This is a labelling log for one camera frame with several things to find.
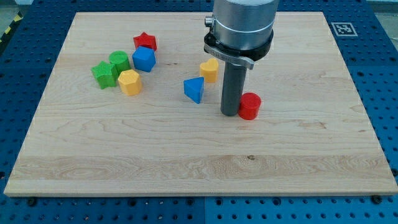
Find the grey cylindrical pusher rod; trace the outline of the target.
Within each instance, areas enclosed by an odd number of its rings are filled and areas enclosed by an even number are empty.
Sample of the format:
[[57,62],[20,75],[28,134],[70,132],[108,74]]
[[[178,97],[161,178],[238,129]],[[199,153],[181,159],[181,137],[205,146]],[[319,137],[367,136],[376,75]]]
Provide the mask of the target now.
[[244,66],[225,63],[221,112],[226,116],[235,116],[238,113],[246,71]]

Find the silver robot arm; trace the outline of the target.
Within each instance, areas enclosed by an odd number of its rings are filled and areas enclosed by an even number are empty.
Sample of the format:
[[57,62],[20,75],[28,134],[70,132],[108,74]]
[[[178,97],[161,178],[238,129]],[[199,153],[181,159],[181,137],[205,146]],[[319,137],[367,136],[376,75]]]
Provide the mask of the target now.
[[238,113],[246,72],[264,58],[274,37],[279,0],[215,0],[205,17],[204,51],[224,61],[221,112]]

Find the black tool clamp flange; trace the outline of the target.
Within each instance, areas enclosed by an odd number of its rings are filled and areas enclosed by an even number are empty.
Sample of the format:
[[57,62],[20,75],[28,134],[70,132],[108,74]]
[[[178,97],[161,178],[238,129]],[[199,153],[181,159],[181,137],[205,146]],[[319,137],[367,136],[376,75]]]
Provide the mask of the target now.
[[274,31],[272,30],[270,37],[260,47],[251,50],[239,50],[221,44],[216,40],[215,36],[209,32],[204,37],[204,51],[222,61],[252,70],[254,68],[254,62],[264,58],[268,54],[273,37]]

